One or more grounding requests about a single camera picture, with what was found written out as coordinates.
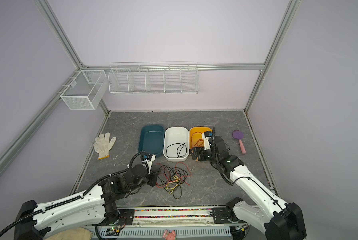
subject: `yellow wire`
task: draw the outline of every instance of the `yellow wire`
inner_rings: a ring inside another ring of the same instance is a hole
[[[180,186],[180,185],[182,184],[181,179],[180,179],[179,177],[177,177],[176,175],[174,175],[174,179],[175,179],[175,180],[168,182],[168,183],[166,184],[166,186],[165,186],[165,188],[166,188],[167,190],[170,189],[169,194],[172,194],[172,193],[174,192],[175,188],[176,188],[177,186]],[[175,185],[174,187],[168,187],[168,185],[169,185],[170,183],[174,183],[174,182],[179,183],[179,181],[180,181],[180,184],[177,184],[177,185]]]

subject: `table surface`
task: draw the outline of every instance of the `table surface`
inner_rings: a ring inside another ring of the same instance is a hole
[[[94,153],[81,182],[78,191],[87,189],[100,177],[127,167],[131,157],[138,152],[140,132],[143,126],[148,124],[161,124],[168,127],[192,127],[216,126],[216,136],[221,136],[230,146],[229,153],[239,157],[264,185],[269,187],[267,177],[261,164],[258,151],[249,126],[240,111],[198,111],[198,112],[112,112],[105,127],[104,133],[109,132],[110,138],[116,137],[116,142],[109,151],[109,157],[98,160],[98,154]],[[232,132],[239,129],[244,133],[242,139],[246,155],[240,151],[239,141],[232,137]],[[155,159],[152,169],[159,167],[157,163],[175,167],[176,162],[170,162],[164,156]],[[186,205],[225,205],[231,199],[240,197],[248,204],[255,205],[252,199],[239,186],[230,186],[224,182],[219,172],[209,162],[193,161],[191,156],[183,161],[192,173],[186,182],[190,185],[182,185],[182,197],[175,199],[164,189],[145,185],[141,190],[128,198],[116,201],[119,207],[131,207],[141,205],[155,206],[186,206]],[[186,169],[181,163],[178,167]]]

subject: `pink brush handle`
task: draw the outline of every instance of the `pink brush handle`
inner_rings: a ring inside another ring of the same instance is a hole
[[[241,139],[239,139],[239,144],[240,144],[240,150],[241,153],[246,154],[246,149],[244,148],[243,142],[241,141]]]

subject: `wire mesh basket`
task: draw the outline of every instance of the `wire mesh basket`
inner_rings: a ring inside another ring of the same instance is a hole
[[[110,93],[198,93],[198,70],[195,63],[151,64],[111,63],[108,73]]]
[[[104,71],[81,70],[60,97],[71,110],[95,110],[107,88]]]

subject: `white work glove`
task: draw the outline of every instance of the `white work glove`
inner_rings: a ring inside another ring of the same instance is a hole
[[[114,146],[116,137],[111,138],[109,141],[109,132],[106,133],[106,136],[99,134],[99,137],[95,137],[94,149],[95,152],[99,153],[99,159],[109,157],[109,150]]]

